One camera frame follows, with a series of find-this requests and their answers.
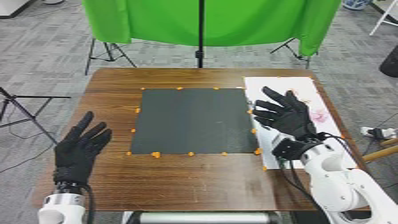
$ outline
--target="tabletop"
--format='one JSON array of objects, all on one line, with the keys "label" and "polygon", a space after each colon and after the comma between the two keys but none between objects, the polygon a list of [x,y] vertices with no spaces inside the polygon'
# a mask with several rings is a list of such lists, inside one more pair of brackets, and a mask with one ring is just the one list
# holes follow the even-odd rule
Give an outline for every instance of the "tabletop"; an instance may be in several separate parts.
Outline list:
[{"label": "tabletop", "polygon": [[[98,156],[91,186],[100,211],[300,211],[315,210],[299,190],[290,186],[281,170],[263,171],[261,156],[128,155],[142,88],[237,88],[244,77],[311,77],[354,159],[363,159],[352,137],[318,79],[308,70],[293,69],[169,69],[105,68],[93,75],[80,105],[66,130],[85,112],[96,114],[114,130],[112,142]],[[38,182],[32,202],[39,207],[53,191],[52,171]],[[304,183],[308,174],[299,170]]]}]

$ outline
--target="metal stand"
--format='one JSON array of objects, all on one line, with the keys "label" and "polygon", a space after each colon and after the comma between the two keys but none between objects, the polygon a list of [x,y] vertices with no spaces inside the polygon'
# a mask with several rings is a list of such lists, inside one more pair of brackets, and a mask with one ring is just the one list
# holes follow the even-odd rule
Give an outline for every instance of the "metal stand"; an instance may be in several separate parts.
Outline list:
[{"label": "metal stand", "polygon": [[311,62],[311,56],[308,56],[308,58],[299,55],[290,47],[290,42],[295,40],[295,38],[290,38],[290,40],[284,42],[284,44],[272,50],[270,54],[274,54],[277,52],[277,50],[286,47],[293,53],[293,56],[295,58],[300,60],[300,61],[306,61],[306,69],[309,69],[309,62]]},{"label": "metal stand", "polygon": [[[132,61],[132,59],[130,59],[130,57],[128,57],[125,51],[121,50],[119,45],[117,45],[116,43],[107,43],[107,42],[103,42],[105,53],[100,54],[96,57],[93,57],[94,47],[96,47],[96,38],[93,38],[93,41],[91,41],[89,59],[87,59],[87,65],[85,65],[85,75],[89,75],[91,60],[103,60],[103,61],[107,61],[107,62],[114,62],[114,61],[117,61],[117,59],[119,59],[121,57],[125,57],[126,60],[128,60],[128,62],[130,62],[130,64],[132,64],[133,67],[137,68],[137,65],[135,65],[135,63],[133,63],[133,61]],[[114,52],[112,52],[114,50],[117,50],[119,53],[121,53],[121,55],[119,55],[117,57],[114,57]]]},{"label": "metal stand", "polygon": [[205,59],[205,0],[199,0],[199,49],[196,51],[196,58],[197,58],[197,68],[203,68],[203,59]]},{"label": "metal stand", "polygon": [[[41,124],[39,124],[39,122],[38,122],[38,120],[36,120],[36,117],[39,116],[41,111],[43,111],[43,109],[45,109],[45,107],[46,107],[46,105],[48,105],[52,99],[69,99],[71,97],[68,97],[68,96],[16,96],[16,95],[11,95],[11,94],[7,93],[7,91],[6,91],[6,89],[4,89],[2,87],[0,87],[0,94],[2,94],[4,97],[6,97],[6,99],[4,99],[4,107],[2,107],[2,111],[0,111],[0,123],[2,123],[2,120],[4,120],[4,114],[6,114],[6,110],[7,110],[7,105],[9,105],[9,103],[14,104],[14,107],[20,109],[23,115],[27,116],[25,119],[22,119],[22,120],[18,120],[18,121],[7,123],[7,124],[2,124],[2,125],[0,125],[0,128],[9,127],[11,125],[20,124],[20,123],[23,123],[23,122],[27,122],[27,121],[32,121],[34,124],[36,124],[36,126],[38,126],[38,128],[41,129],[41,132],[45,133],[46,137],[50,138],[52,142],[53,142],[55,144],[59,144],[59,142],[57,142],[57,140],[55,140],[53,136],[50,135],[46,129],[43,128],[43,126],[41,126]],[[39,110],[36,111],[34,114],[29,112],[29,110],[27,110],[25,107],[23,107],[23,105],[22,105],[20,102],[16,101],[18,98],[25,98],[25,99],[27,99],[27,98],[46,99],[46,102],[45,102],[45,104],[43,104],[43,106],[41,106],[41,108],[39,108]]]}]

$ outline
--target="tripod stand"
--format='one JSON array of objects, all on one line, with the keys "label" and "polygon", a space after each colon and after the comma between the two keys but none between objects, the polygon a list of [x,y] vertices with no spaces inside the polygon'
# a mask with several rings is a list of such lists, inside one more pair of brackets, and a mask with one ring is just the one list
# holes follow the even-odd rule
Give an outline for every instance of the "tripod stand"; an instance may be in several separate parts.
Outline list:
[{"label": "tripod stand", "polygon": [[[105,50],[107,50],[107,52],[105,52],[103,54],[109,54],[109,58],[100,58],[100,56],[101,56],[103,54],[98,55],[96,57],[93,56],[94,47],[96,47],[96,38],[93,38],[93,40],[91,40],[91,50],[89,50],[89,58],[87,58],[87,65],[85,65],[85,72],[84,72],[85,76],[89,75],[91,60],[103,60],[103,61],[107,61],[107,62],[116,62],[117,59],[119,59],[121,57],[125,57],[126,60],[128,60],[128,62],[130,62],[130,64],[132,64],[132,66],[137,68],[137,65],[135,65],[135,63],[133,63],[133,61],[132,61],[132,59],[130,59],[130,57],[128,57],[125,51],[121,50],[119,45],[117,45],[116,43],[105,43],[105,42],[103,42],[103,47],[105,47]],[[119,53],[121,53],[121,56],[119,56],[119,57],[114,56],[114,52],[112,52],[114,50],[117,50]]]},{"label": "tripod stand", "polygon": [[[11,95],[7,93],[7,91],[6,91],[6,89],[2,87],[0,87],[0,94],[6,97],[6,99],[4,99],[4,107],[2,107],[2,111],[0,111],[0,122],[4,120],[4,114],[6,114],[6,110],[7,110],[9,103],[13,103],[14,107],[20,109],[23,115],[27,116],[25,119],[22,119],[22,120],[7,123],[7,124],[2,124],[0,125],[0,128],[9,127],[11,125],[20,124],[20,123],[23,123],[27,121],[32,121],[34,124],[36,124],[36,126],[38,126],[38,128],[41,129],[41,132],[45,133],[46,137],[50,138],[52,142],[57,144],[59,142],[55,140],[53,136],[50,135],[46,129],[43,128],[43,126],[41,126],[41,124],[39,124],[39,122],[36,120],[36,117],[39,116],[41,111],[43,111],[43,109],[45,109],[45,107],[46,107],[52,99],[69,99],[71,97],[68,97],[68,96],[16,96],[16,95]],[[25,98],[25,99],[29,99],[29,98],[46,99],[46,102],[41,105],[41,108],[39,108],[39,110],[36,111],[34,114],[29,112],[27,108],[23,107],[23,105],[20,104],[20,102],[16,101],[18,98]]]},{"label": "tripod stand", "polygon": [[284,44],[272,50],[270,54],[274,54],[274,53],[279,51],[279,49],[281,49],[283,47],[286,47],[286,48],[290,49],[290,51],[292,51],[292,54],[293,54],[295,58],[297,58],[300,61],[306,61],[306,69],[309,69],[311,56],[308,56],[308,58],[304,58],[304,56],[299,55],[299,54],[295,53],[295,51],[293,51],[293,49],[292,49],[292,47],[290,47],[290,42],[292,42],[293,40],[295,40],[295,38],[290,38],[290,40],[284,42]]}]

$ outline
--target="gray mat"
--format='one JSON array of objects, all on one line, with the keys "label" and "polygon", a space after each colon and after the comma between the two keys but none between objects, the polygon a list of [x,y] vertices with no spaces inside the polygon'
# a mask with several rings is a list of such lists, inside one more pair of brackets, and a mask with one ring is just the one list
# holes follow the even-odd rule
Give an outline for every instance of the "gray mat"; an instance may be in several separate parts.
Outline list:
[{"label": "gray mat", "polygon": [[249,153],[258,148],[242,89],[153,89],[142,94],[132,152]]}]

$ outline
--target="white wall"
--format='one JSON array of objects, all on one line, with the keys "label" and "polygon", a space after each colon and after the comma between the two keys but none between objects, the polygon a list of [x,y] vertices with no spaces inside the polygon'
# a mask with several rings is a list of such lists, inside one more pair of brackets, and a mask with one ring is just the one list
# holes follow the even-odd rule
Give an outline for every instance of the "white wall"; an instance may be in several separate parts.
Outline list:
[{"label": "white wall", "polygon": [[0,0],[0,16],[9,16],[29,0]]}]

